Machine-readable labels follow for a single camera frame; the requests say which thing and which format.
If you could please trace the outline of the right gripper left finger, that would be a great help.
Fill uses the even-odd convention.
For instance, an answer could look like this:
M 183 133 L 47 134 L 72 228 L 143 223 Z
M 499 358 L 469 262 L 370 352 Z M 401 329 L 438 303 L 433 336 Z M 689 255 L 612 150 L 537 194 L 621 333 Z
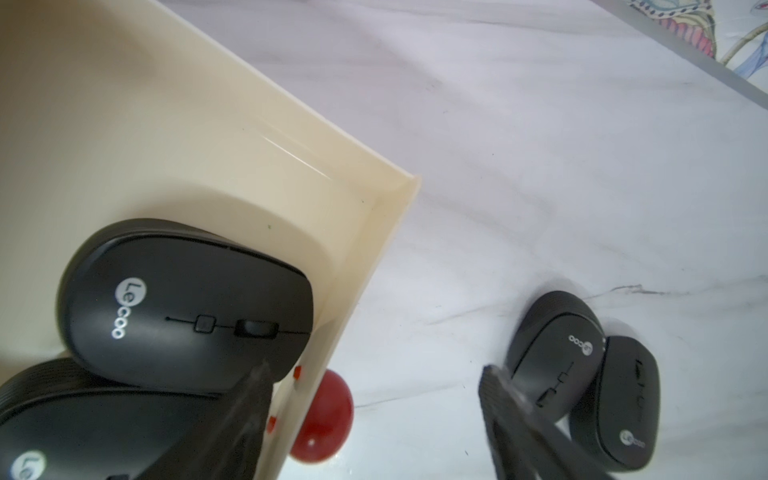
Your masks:
M 253 367 L 146 470 L 141 479 L 252 479 L 273 392 L 265 362 Z

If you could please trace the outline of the cream top drawer red knob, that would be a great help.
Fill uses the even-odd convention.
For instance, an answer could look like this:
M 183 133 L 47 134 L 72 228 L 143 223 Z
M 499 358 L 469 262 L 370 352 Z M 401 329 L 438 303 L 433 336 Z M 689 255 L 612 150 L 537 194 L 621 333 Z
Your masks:
M 62 273 L 101 228 L 191 225 L 309 278 L 256 477 L 279 476 L 420 181 L 155 1 L 1 5 L 1 376 L 64 353 Z

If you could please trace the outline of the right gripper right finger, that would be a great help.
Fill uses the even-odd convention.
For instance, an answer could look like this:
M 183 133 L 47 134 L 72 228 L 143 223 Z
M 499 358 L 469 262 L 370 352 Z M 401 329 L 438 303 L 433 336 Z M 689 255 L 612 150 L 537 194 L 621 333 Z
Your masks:
M 478 396 L 497 478 L 611 477 L 514 387 L 505 369 L 484 366 Z

